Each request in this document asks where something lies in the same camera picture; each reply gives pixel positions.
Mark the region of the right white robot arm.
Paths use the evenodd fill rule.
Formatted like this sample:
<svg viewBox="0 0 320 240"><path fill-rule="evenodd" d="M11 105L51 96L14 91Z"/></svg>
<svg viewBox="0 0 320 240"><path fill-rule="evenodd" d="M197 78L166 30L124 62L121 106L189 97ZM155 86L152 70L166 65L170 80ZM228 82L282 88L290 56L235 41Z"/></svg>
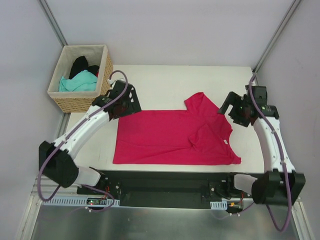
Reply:
<svg viewBox="0 0 320 240"><path fill-rule="evenodd" d="M254 177L231 172L225 192L233 198L245 192L260 205L293 205L306 183L305 175L298 173L290 161L281 136L280 115L276 106L268 104L267 88L248 85L245 88L243 96L229 92L218 113L225 114L231 106L228 115L235 124L253 126L263 156L264 173Z"/></svg>

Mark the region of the pink t shirt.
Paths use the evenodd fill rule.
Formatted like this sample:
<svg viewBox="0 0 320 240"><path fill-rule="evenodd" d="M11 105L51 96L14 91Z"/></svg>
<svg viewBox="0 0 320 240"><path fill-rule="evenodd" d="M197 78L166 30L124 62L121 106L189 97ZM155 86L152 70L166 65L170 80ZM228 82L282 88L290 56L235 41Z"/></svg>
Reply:
<svg viewBox="0 0 320 240"><path fill-rule="evenodd" d="M185 109L143 110L118 121L113 163L117 165L238 165L233 131L219 108L198 92Z"/></svg>

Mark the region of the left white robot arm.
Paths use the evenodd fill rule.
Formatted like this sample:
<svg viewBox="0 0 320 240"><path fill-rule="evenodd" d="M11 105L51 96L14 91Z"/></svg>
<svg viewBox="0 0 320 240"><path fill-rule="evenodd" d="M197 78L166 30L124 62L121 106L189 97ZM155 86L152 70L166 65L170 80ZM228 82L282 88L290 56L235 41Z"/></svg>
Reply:
<svg viewBox="0 0 320 240"><path fill-rule="evenodd" d="M39 170L60 187L88 185L99 195L105 191L102 175L92 167L76 165L75 158L85 143L108 122L140 112L135 87L119 79L106 95L96 97L85 115L64 135L38 149Z"/></svg>

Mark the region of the wicker laundry basket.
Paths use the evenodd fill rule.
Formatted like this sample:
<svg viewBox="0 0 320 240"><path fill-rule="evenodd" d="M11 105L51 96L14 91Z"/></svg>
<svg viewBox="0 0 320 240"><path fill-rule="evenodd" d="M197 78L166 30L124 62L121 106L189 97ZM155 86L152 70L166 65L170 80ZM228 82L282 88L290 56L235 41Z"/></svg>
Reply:
<svg viewBox="0 0 320 240"><path fill-rule="evenodd" d="M95 90L60 92L61 78L69 76L74 61L81 56L86 57L90 66L99 66ZM66 45L57 61L47 93L64 113L86 112L96 97L106 94L110 89L108 79L113 69L113 63L105 44Z"/></svg>

